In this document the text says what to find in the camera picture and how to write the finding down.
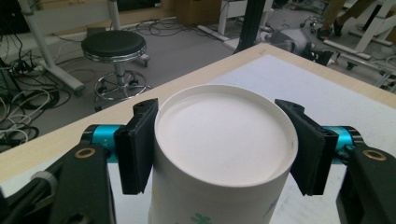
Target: cable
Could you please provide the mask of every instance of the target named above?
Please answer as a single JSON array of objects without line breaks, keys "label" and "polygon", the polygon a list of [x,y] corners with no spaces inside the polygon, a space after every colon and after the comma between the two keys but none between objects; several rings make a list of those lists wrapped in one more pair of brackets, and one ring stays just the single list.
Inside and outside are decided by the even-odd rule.
[{"label": "cable", "polygon": [[8,114],[8,108],[7,108],[7,105],[6,105],[6,103],[4,102],[4,100],[3,100],[3,97],[0,97],[0,101],[1,101],[1,103],[2,103],[2,105],[3,105],[3,107],[4,107],[4,113],[3,113],[3,116],[2,116],[2,118],[0,118],[0,122],[3,122],[3,120],[5,120],[6,119],[6,117],[7,117],[7,114]]}]

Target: paper cup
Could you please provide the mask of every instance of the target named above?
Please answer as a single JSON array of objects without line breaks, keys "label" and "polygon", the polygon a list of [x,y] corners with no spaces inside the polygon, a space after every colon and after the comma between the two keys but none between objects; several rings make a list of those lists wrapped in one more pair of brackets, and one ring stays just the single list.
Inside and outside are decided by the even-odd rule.
[{"label": "paper cup", "polygon": [[252,91],[204,85],[160,108],[151,224],[268,223],[297,155],[288,116]]}]

